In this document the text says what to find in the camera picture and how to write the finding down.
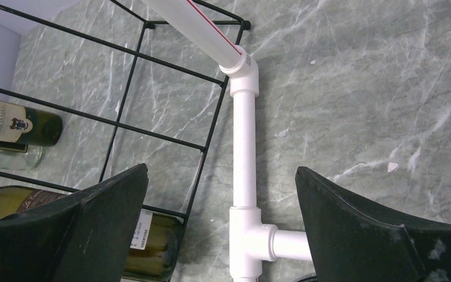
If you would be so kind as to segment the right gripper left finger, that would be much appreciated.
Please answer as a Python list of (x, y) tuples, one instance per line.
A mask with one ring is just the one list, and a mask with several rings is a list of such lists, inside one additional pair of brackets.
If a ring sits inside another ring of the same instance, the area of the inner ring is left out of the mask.
[(0, 220), (0, 281), (120, 281), (148, 187), (133, 166)]

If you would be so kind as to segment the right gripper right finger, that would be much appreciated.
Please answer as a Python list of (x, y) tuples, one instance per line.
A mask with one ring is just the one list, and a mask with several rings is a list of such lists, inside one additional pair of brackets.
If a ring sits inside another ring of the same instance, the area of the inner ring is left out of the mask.
[(295, 184), (319, 281), (451, 281), (451, 224), (391, 209), (307, 167)]

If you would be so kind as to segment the dark labelled wine bottle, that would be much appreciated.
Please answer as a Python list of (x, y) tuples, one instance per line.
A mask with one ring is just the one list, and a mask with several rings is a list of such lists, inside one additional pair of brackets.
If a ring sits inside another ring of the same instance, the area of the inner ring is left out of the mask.
[[(65, 197), (25, 186), (0, 187), (0, 220)], [(136, 281), (168, 281), (174, 270), (183, 224), (173, 216), (140, 212), (122, 277)]]

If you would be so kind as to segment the dark green wine bottle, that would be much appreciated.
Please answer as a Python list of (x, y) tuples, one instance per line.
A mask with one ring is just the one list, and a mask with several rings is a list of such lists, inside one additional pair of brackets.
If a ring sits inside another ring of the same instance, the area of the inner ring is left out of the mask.
[(25, 152), (28, 146), (57, 144), (63, 130), (55, 114), (0, 101), (0, 149)]

